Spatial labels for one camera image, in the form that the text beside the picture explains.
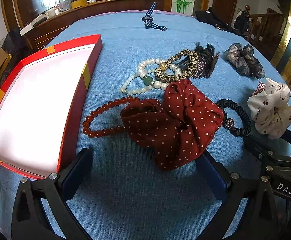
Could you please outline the red jewelry box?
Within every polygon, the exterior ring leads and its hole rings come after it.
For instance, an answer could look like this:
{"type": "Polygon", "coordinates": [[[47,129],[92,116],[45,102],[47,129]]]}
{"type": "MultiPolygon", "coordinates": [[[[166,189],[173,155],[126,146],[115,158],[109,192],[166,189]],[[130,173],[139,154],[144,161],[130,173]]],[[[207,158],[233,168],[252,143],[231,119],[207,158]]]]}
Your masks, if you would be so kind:
{"type": "Polygon", "coordinates": [[[33,179],[75,158],[99,34],[49,46],[21,60],[0,88],[0,165],[33,179]]]}

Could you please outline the black feather hair clip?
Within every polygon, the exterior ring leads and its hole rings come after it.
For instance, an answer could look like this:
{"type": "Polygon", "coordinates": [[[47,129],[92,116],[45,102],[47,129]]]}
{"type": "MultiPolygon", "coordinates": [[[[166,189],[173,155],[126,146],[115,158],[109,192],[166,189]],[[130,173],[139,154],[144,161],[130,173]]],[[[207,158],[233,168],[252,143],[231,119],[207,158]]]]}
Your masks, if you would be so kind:
{"type": "Polygon", "coordinates": [[[206,48],[203,48],[199,42],[196,42],[194,51],[199,56],[199,61],[196,65],[196,70],[194,71],[192,78],[210,78],[220,53],[215,53],[215,48],[211,44],[207,44],[206,48]]]}

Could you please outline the wooden counter shelf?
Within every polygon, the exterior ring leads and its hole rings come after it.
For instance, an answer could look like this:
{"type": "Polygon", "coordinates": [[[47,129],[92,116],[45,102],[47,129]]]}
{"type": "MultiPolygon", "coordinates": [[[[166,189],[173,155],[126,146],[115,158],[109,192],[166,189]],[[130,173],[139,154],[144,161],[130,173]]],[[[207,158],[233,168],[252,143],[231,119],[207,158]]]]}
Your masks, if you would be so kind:
{"type": "Polygon", "coordinates": [[[44,21],[28,31],[24,39],[33,51],[39,51],[78,20],[108,12],[147,10],[153,2],[157,3],[157,10],[163,10],[164,0],[103,0],[86,4],[44,21]]]}

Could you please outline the grey organza scrunchie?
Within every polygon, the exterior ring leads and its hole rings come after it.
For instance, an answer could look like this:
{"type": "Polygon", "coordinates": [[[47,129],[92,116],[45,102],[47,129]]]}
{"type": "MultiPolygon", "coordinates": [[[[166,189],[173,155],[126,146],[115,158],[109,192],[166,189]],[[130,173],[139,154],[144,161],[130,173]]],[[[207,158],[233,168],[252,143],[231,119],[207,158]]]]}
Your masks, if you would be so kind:
{"type": "Polygon", "coordinates": [[[255,77],[260,80],[265,77],[265,72],[260,61],[254,57],[254,48],[247,44],[233,43],[223,53],[223,58],[228,61],[239,75],[255,77]]]}

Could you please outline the red checkered scrunchie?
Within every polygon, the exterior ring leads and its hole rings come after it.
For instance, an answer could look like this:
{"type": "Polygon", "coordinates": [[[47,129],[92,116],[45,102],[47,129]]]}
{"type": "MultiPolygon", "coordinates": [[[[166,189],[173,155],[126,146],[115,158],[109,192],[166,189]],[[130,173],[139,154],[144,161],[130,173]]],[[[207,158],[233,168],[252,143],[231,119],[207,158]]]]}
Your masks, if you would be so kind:
{"type": "Polygon", "coordinates": [[[266,88],[266,84],[261,82],[261,81],[259,81],[259,83],[257,85],[257,88],[252,93],[252,96],[255,96],[255,95],[261,93],[262,91],[265,90],[265,88],[266,88]]]}

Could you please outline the red polka dot scrunchie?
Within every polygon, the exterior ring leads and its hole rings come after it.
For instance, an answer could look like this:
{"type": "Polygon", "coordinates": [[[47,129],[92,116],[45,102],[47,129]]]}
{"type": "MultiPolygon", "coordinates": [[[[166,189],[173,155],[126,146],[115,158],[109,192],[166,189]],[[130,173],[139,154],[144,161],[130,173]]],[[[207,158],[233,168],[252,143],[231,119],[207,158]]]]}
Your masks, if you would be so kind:
{"type": "Polygon", "coordinates": [[[172,171],[201,156],[222,126],[224,113],[189,79],[170,83],[164,101],[145,99],[121,111],[129,137],[154,150],[161,171],[172,171]]]}

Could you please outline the blue striped bolo tie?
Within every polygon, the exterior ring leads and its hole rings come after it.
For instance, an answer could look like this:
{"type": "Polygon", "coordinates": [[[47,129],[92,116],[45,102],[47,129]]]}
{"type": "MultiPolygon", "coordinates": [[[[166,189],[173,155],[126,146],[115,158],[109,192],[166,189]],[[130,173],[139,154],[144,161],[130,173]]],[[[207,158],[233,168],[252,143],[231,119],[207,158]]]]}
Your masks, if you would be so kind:
{"type": "Polygon", "coordinates": [[[145,16],[142,17],[142,21],[145,23],[145,28],[146,29],[157,29],[161,31],[166,31],[167,27],[163,25],[157,25],[154,23],[154,19],[152,17],[152,13],[154,12],[154,9],[156,7],[156,2],[153,2],[146,12],[145,16]]]}

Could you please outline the white cherry print scrunchie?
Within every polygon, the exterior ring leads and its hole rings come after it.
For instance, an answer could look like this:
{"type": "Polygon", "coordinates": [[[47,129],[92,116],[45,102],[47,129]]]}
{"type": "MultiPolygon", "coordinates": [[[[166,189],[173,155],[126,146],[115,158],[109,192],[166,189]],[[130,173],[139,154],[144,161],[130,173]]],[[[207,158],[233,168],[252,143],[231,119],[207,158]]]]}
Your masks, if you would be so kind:
{"type": "Polygon", "coordinates": [[[259,134],[270,139],[280,138],[291,125],[291,99],[289,87],[270,78],[266,78],[266,88],[261,93],[250,96],[247,105],[251,118],[259,134]]]}

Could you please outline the blue tablecloth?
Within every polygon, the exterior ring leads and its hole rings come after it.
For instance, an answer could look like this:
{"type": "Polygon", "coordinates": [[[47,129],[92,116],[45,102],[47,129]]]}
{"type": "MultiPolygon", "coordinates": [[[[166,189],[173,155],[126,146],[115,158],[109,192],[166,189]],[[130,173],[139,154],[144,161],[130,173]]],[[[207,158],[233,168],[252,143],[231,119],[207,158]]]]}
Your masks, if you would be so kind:
{"type": "Polygon", "coordinates": [[[0,87],[0,237],[291,239],[291,89],[189,16],[78,20],[0,87]]]}

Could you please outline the yellow container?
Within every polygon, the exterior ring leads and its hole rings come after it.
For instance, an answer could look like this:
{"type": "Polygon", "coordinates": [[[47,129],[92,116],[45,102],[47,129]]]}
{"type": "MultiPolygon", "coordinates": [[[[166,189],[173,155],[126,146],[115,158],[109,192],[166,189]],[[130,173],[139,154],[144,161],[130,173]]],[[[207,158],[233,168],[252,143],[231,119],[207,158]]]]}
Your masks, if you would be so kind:
{"type": "Polygon", "coordinates": [[[72,9],[77,9],[79,7],[87,5],[87,3],[88,3],[88,0],[76,0],[76,1],[71,2],[71,7],[72,9]]]}

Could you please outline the black bag on table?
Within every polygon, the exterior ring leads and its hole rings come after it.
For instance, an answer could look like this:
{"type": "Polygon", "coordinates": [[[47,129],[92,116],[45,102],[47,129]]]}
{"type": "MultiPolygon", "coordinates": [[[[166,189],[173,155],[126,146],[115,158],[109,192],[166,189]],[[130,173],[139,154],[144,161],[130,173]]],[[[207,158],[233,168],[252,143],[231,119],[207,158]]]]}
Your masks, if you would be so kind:
{"type": "Polygon", "coordinates": [[[209,25],[214,26],[216,29],[228,31],[234,33],[235,35],[241,36],[241,33],[234,28],[232,28],[228,23],[223,22],[215,14],[212,7],[209,7],[207,10],[198,10],[195,11],[196,19],[199,22],[203,22],[209,25]]]}

